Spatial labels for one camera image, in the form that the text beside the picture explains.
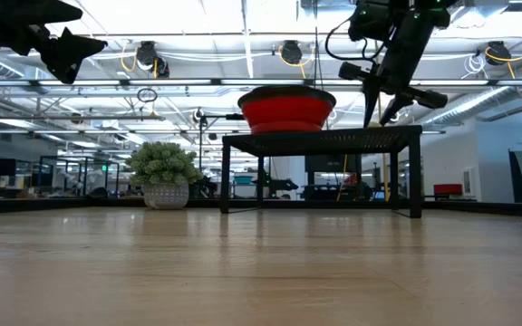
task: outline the red bowl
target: red bowl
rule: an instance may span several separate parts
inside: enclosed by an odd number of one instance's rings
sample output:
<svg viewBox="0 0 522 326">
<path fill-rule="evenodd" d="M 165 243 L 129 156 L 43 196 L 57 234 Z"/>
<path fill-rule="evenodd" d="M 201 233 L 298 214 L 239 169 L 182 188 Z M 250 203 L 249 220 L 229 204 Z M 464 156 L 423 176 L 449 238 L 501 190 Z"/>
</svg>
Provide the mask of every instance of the red bowl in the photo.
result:
<svg viewBox="0 0 522 326">
<path fill-rule="evenodd" d="M 335 106 L 335 97 L 307 86 L 264 86 L 241 97 L 238 105 L 254 134 L 319 131 Z"/>
</svg>

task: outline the wooden floor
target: wooden floor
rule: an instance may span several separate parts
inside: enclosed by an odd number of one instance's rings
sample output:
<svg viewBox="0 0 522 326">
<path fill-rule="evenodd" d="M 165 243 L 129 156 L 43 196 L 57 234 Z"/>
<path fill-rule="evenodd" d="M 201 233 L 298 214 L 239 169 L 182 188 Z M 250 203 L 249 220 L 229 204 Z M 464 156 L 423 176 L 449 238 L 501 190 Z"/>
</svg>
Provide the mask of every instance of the wooden floor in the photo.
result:
<svg viewBox="0 0 522 326">
<path fill-rule="evenodd" d="M 0 215 L 0 325 L 522 326 L 522 218 Z"/>
</svg>

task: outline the desk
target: desk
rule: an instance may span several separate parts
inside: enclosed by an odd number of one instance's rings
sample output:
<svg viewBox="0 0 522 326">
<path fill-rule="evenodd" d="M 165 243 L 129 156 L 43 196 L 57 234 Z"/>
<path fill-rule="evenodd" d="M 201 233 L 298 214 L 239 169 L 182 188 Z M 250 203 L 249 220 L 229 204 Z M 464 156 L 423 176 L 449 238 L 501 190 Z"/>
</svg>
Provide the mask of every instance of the desk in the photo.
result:
<svg viewBox="0 0 522 326">
<path fill-rule="evenodd" d="M 316 132 L 279 132 L 223 137 L 220 210 L 229 213 L 229 169 L 231 148 L 258 158 L 257 186 L 264 178 L 264 158 L 390 153 L 391 208 L 399 207 L 398 154 L 409 148 L 410 161 L 410 217 L 422 216 L 421 195 L 421 126 L 400 126 L 375 129 L 338 129 Z M 257 191 L 257 203 L 263 206 L 263 191 Z"/>
</svg>

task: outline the ceiling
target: ceiling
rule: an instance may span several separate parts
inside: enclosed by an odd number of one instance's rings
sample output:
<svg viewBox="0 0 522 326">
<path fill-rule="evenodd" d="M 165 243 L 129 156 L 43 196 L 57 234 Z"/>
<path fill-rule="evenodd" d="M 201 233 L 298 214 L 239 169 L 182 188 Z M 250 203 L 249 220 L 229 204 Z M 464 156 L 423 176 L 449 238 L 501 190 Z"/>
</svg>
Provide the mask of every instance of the ceiling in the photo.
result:
<svg viewBox="0 0 522 326">
<path fill-rule="evenodd" d="M 106 40 L 109 46 L 89 60 L 79 73 L 81 80 L 126 80 L 150 79 L 145 71 L 136 68 L 128 72 L 124 64 L 132 66 L 134 49 L 141 41 L 157 42 L 159 54 L 170 67 L 171 79 L 302 79 L 299 67 L 282 63 L 278 50 L 284 40 L 297 40 L 304 52 L 304 67 L 307 79 L 318 77 L 327 80 L 338 79 L 340 62 L 329 57 L 324 50 L 325 36 L 329 31 L 353 13 L 354 6 L 349 0 L 328 0 L 332 7 L 320 7 L 317 20 L 313 12 L 305 11 L 296 0 L 64 0 L 80 7 L 83 18 L 68 24 L 49 24 L 52 34 L 59 35 L 64 27 L 72 33 Z M 245 14 L 242 4 L 246 3 Z M 522 55 L 522 12 L 496 11 L 490 16 L 478 14 L 471 8 L 463 16 L 453 20 L 446 30 L 435 31 L 426 52 L 414 75 L 414 79 L 459 80 L 485 78 L 482 72 L 469 73 L 469 57 L 477 49 L 484 51 L 489 41 L 502 41 L 513 55 Z M 347 37 L 347 25 L 335 33 L 330 42 L 332 52 L 340 55 L 358 55 L 363 42 L 352 43 Z M 317 60 L 312 56 L 315 39 L 318 40 L 321 69 L 315 69 Z M 367 53 L 375 51 L 370 42 Z M 25 67 L 45 67 L 37 53 L 21 57 L 8 50 L 0 52 L 0 62 L 23 71 Z M 520 69 L 522 62 L 516 63 Z M 507 78 L 507 66 L 486 65 L 484 70 L 489 78 Z M 159 98 L 147 104 L 140 112 L 142 103 L 137 103 L 136 92 L 141 87 L 66 87 L 62 85 L 44 88 L 45 94 L 33 89 L 0 87 L 0 101 L 14 109 L 0 105 L 2 115 L 35 114 L 40 111 L 48 115 L 116 116 L 148 115 L 154 111 L 164 120 L 123 120 L 113 126 L 120 129 L 189 130 L 196 128 L 192 120 L 195 110 L 201 108 L 207 114 L 239 113 L 237 100 L 252 90 L 254 86 L 195 86 L 188 89 L 181 86 L 159 86 Z M 363 119 L 363 96 L 359 87 L 328 89 L 337 99 L 335 112 L 330 116 L 331 128 L 356 128 Z M 477 90 L 473 87 L 448 88 L 450 99 L 456 99 Z M 391 97 L 382 95 L 382 109 Z M 70 121 L 48 121 L 33 126 L 33 129 L 93 129 L 89 121 L 75 125 Z M 0 123 L 0 129 L 10 129 Z M 219 120 L 210 127 L 213 130 L 247 130 L 244 121 Z M 57 135 L 70 140 L 73 135 Z M 172 134 L 139 135 L 139 141 L 167 140 L 182 143 L 187 149 L 196 149 L 191 142 L 196 136 Z M 106 148 L 122 147 L 119 141 L 112 141 L 113 135 L 105 139 L 95 137 L 87 141 L 99 143 Z M 220 140 L 206 139 L 208 144 L 219 144 Z"/>
</svg>

